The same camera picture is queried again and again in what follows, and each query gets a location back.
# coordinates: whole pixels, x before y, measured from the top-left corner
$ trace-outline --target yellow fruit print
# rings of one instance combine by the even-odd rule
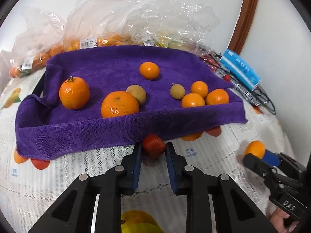
[[[7,109],[10,106],[12,106],[13,103],[19,103],[21,102],[21,99],[19,98],[19,93],[21,92],[20,88],[15,89],[11,96],[7,99],[7,101],[5,102],[3,108]]]
[[[164,233],[153,217],[140,210],[129,210],[121,215],[122,233]]]

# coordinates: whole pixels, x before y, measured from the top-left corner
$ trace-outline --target blue package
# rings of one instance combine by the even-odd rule
[[[261,78],[244,60],[234,51],[227,49],[220,59],[226,67],[250,91],[258,86]]]

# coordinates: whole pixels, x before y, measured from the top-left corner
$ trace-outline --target purple cloth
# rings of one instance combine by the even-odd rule
[[[160,76],[146,80],[141,63],[151,61]],[[43,98],[27,96],[20,104],[15,123],[17,151],[21,156],[50,160],[89,149],[134,144],[150,133],[164,140],[194,134],[227,123],[246,123],[242,100],[230,90],[232,84],[217,78],[195,55],[185,51],[146,46],[111,46],[59,54],[47,62]],[[59,88],[70,76],[83,78],[91,97],[79,110],[68,110],[59,100]],[[201,80],[209,90],[226,89],[230,103],[182,108],[170,96],[172,83],[190,92]],[[140,112],[104,119],[100,108],[112,91],[142,86],[147,100]]]

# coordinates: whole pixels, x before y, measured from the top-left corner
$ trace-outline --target strawberry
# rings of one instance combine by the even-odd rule
[[[156,134],[149,134],[142,141],[142,147],[152,159],[159,158],[166,149],[166,144]]]

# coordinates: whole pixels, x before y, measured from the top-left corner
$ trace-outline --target white lace tablecloth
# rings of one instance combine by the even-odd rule
[[[116,146],[65,155],[52,160],[44,170],[31,160],[15,163],[15,115],[19,103],[2,108],[7,98],[20,88],[20,99],[31,94],[44,70],[22,79],[13,79],[0,98],[0,209],[13,229],[27,232],[46,209],[81,173],[95,176],[120,164],[133,146]],[[252,140],[261,140],[273,152],[292,149],[275,116],[257,114],[245,102],[247,124],[227,124],[219,137],[207,133],[192,142],[172,140],[176,153],[186,157],[204,173],[229,174],[256,205],[269,215],[274,209],[268,200],[269,190],[263,179],[242,165],[243,151]],[[122,198],[122,212],[143,210],[153,216],[165,233],[185,232],[187,197],[174,196],[170,189],[165,156],[158,161],[143,159],[139,185],[133,196]]]

